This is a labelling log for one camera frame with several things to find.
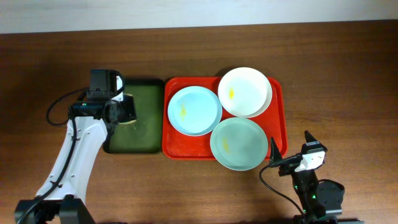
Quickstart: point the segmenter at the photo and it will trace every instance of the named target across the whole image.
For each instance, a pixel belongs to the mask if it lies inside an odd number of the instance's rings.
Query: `red tray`
[[[203,136],[186,136],[181,134],[170,124],[167,108],[172,96],[182,88],[188,86],[203,86],[217,95],[218,84],[221,77],[176,77],[167,82],[164,95],[162,150],[171,159],[183,160],[215,160],[210,149],[211,133]],[[250,120],[256,122],[266,133],[268,144],[274,137],[282,156],[287,152],[287,137],[282,88],[273,78],[268,78],[272,86],[272,100],[269,107]],[[223,108],[221,120],[234,117]],[[271,149],[268,150],[266,159],[269,160]]]

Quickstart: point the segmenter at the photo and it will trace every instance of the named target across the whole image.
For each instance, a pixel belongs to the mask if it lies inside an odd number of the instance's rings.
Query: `tray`
[[[210,136],[208,133],[203,136],[186,136],[179,133],[170,124],[167,116],[169,101],[176,92],[188,86],[203,86],[217,94],[218,84],[221,77],[176,77],[169,80],[165,86],[164,110],[163,110],[163,153],[171,159],[181,160],[215,160],[210,149]],[[268,148],[271,137],[274,137],[282,156],[287,152],[287,137],[284,104],[282,100],[282,88],[273,78],[268,78],[272,86],[272,101],[262,114],[250,120],[256,122],[266,133]],[[221,120],[232,118],[223,108]],[[266,159],[269,160],[271,149],[268,149]]]
[[[134,98],[137,121],[119,124],[103,144],[107,153],[157,153],[162,149],[165,83],[160,79],[126,79],[125,94]]]

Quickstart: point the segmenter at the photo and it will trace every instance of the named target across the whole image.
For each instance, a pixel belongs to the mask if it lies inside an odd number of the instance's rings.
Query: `green tray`
[[[137,121],[119,124],[103,144],[107,153],[156,153],[162,150],[164,82],[125,80],[124,94],[134,98]]]

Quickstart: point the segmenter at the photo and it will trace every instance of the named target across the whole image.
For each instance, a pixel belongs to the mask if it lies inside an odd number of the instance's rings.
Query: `light blue plate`
[[[170,100],[167,116],[182,134],[201,136],[212,131],[221,120],[223,107],[209,89],[190,86],[178,91]]]
[[[232,170],[249,170],[267,155],[268,140],[255,122],[230,118],[221,122],[211,134],[210,147],[217,161]]]

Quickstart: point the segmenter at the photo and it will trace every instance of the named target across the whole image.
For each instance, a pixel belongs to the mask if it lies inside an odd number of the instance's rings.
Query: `light green plate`
[[[249,170],[267,155],[268,140],[261,127],[246,118],[230,118],[213,130],[211,151],[217,161],[232,170]]]
[[[109,141],[103,144],[108,153],[156,153],[162,150],[164,82],[126,80],[124,94],[132,95],[137,121],[119,124]]]

